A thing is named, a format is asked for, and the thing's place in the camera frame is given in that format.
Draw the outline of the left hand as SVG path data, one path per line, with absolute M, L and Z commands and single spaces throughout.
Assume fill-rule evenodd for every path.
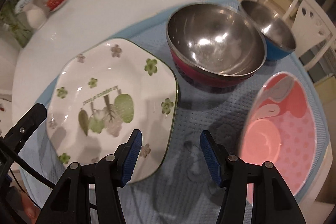
M 20 192 L 20 194 L 21 194 L 23 210 L 25 211 L 27 216 L 30 218 L 30 220 L 32 221 L 36 220 L 41 210 L 32 202 L 32 200 L 27 194 L 23 192 Z

